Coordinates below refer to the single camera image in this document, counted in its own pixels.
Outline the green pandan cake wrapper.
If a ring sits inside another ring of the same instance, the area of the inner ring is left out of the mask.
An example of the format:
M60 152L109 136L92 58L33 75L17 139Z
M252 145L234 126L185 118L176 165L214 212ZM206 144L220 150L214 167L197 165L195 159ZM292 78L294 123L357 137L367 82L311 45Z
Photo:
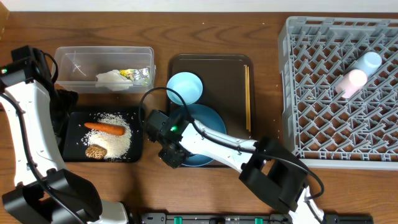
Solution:
M134 69L126 69L126 70L120 70L120 75L127 78L128 80L134 81Z

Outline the pink cup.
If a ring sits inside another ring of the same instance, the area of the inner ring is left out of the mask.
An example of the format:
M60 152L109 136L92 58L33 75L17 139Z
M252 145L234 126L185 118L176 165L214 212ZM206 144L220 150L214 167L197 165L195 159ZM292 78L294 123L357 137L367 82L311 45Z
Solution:
M348 72L337 84L336 92L343 93L343 98L351 98L368 81L368 76L359 69Z

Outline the light blue bowl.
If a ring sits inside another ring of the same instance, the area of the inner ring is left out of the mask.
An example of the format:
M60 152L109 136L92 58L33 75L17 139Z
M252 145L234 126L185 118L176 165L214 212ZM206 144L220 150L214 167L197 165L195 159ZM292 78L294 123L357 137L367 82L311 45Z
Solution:
M191 72L176 73L168 81L167 88L176 91L187 105L197 102L203 93L202 81Z

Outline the light blue cup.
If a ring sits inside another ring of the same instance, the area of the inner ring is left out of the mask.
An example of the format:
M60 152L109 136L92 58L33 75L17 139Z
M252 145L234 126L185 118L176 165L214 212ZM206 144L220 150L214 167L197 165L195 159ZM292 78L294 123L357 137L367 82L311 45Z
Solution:
M354 69L362 70L368 78L373 76L382 64L381 56L376 52L366 52L357 59Z

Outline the grey dishwasher rack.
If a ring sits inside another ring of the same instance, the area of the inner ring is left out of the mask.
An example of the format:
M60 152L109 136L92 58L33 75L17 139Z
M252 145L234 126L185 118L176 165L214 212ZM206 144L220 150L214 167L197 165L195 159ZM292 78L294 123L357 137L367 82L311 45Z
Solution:
M278 39L284 146L309 167L397 169L397 21L289 17ZM351 98L336 86L367 52L381 66Z

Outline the brown mushroom food scrap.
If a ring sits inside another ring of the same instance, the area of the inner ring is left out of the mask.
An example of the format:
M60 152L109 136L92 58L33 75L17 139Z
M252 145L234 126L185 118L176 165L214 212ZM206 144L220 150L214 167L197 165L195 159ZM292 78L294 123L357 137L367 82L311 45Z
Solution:
M99 145L90 145L86 151L85 155L86 157L92 158L92 159L104 159L104 157L107 155L107 150Z

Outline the dark blue plate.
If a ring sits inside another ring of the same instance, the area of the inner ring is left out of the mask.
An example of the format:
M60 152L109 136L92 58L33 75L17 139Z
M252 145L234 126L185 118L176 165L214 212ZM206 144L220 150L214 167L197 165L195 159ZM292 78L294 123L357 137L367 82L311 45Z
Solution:
M213 109L199 104L187 105L191 116L200 121L206 127L214 129L217 132L226 134L226 126L221 116ZM187 167L201 167L213 162L213 159L199 154L191 154L182 164Z

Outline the white tissue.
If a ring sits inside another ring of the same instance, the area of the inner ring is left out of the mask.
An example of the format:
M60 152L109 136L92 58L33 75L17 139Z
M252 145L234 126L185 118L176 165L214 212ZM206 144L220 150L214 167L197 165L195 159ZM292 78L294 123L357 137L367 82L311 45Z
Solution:
M122 76L119 70L99 73L96 78L95 87L106 87L111 91L127 90L132 85L132 81Z

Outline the clear plastic container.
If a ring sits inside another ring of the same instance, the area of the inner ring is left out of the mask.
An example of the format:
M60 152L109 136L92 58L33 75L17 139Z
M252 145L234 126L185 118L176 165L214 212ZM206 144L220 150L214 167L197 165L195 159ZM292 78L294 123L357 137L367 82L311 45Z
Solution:
M154 87L154 50L137 46L72 46L56 50L58 72L56 84L68 91L82 93L145 93ZM95 87L97 74L112 70L150 68L147 82L132 81L127 90L111 91L106 87Z

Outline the brown serving tray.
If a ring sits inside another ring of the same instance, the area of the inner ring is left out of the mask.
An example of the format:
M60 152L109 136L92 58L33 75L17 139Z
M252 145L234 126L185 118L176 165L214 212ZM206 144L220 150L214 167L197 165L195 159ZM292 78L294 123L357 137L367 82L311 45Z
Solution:
M246 129L245 65L249 66L251 97L251 132ZM245 55L180 54L169 62L168 79L180 72L200 78L203 93L193 103L215 110L224 121L226 134L248 139L256 132L254 69Z

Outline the orange carrot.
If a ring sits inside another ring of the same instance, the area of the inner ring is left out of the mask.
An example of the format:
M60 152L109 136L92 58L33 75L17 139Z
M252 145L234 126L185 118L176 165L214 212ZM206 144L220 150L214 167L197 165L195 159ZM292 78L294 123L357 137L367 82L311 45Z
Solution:
M85 127L89 129L94 129L96 131L101 131L104 133L112 134L115 136L122 136L125 133L125 128L122 126L116 126L113 124L105 123L85 123Z

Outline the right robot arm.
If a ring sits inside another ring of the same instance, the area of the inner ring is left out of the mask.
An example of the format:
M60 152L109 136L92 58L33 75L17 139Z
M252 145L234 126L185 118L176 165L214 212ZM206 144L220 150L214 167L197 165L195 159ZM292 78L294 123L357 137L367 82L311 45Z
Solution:
M171 118L152 110L143 123L159 157L170 167L181 166L190 154L210 157L239 172L240 181L262 202L288 214L292 223L325 223L314 202L308 177L318 180L302 161L277 141L239 139L205 126L190 115Z

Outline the black plastic tray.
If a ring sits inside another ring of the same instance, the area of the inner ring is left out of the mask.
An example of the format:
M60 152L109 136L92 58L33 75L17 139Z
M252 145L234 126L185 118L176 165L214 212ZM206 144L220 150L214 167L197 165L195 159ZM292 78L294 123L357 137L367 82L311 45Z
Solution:
M138 108L134 106L79 106L70 115L68 129L64 143L60 147L62 158L66 162L112 162L104 159L92 159L86 157L86 148L81 145L81 138L88 132L85 123L93 123L94 118L91 114L95 113L121 113L127 119L132 128L132 162L141 158L143 149L143 132L139 124Z

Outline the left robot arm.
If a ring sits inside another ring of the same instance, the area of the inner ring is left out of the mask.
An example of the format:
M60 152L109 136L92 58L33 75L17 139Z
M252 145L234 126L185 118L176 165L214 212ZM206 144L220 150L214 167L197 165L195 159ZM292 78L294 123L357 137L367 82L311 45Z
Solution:
M1 67L1 104L16 158L15 189L2 195L21 223L133 223L124 204L102 200L95 186L70 172L59 150L78 95L57 90L48 53L29 45Z

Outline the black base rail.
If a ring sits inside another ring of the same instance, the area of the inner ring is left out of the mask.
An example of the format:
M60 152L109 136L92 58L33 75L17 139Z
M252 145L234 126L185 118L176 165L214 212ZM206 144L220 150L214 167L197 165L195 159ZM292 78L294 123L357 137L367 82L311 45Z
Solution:
M289 215L182 215L165 213L145 213L140 217L141 224L293 224ZM374 224L372 217L326 215L324 223L331 224Z

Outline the aluminium foil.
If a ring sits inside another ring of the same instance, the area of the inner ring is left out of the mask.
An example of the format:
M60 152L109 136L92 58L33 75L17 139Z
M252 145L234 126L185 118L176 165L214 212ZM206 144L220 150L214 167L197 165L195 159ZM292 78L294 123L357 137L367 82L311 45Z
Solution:
M147 82L150 78L150 68L134 69L133 80L135 82Z

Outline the pile of white rice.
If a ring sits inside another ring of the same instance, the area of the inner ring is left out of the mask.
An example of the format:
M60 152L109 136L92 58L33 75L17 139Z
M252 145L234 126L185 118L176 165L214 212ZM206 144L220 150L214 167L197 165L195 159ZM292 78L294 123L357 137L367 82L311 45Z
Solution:
M124 128L122 136L109 134L95 129L88 129L88 132L81 138L81 145L86 149L95 145L107 151L104 160L112 162L132 162L132 128L121 113L95 113L91 114L94 123L110 124Z

